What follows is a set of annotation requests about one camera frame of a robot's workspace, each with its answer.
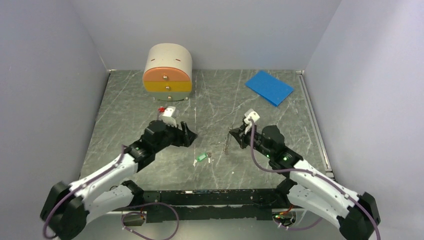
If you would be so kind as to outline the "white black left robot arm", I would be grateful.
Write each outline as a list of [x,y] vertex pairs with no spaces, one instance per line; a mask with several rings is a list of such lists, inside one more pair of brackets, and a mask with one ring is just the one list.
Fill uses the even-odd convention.
[[156,154],[169,146],[189,147],[198,137],[186,122],[171,124],[153,120],[140,138],[122,145],[120,154],[94,173],[65,184],[54,184],[42,207],[42,235],[47,240],[74,239],[91,221],[112,210],[142,206],[144,191],[132,181],[114,189],[112,184],[130,177],[151,164]]

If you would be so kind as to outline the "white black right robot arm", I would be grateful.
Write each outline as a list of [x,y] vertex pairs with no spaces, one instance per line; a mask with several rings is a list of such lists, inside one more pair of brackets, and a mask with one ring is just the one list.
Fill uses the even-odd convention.
[[243,124],[229,134],[242,149],[250,147],[252,160],[259,169],[285,177],[281,190],[274,195],[278,206],[302,207],[338,228],[347,240],[368,240],[372,235],[381,239],[376,199],[367,192],[350,190],[316,170],[286,146],[276,125],[258,132],[254,124]]

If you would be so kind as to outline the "green key tag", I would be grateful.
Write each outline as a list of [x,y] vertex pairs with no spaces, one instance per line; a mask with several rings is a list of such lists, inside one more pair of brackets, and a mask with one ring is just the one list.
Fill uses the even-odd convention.
[[203,161],[203,160],[205,160],[207,158],[208,158],[208,154],[207,153],[203,153],[203,154],[201,154],[200,156],[198,156],[196,158],[196,162],[201,162],[201,161]]

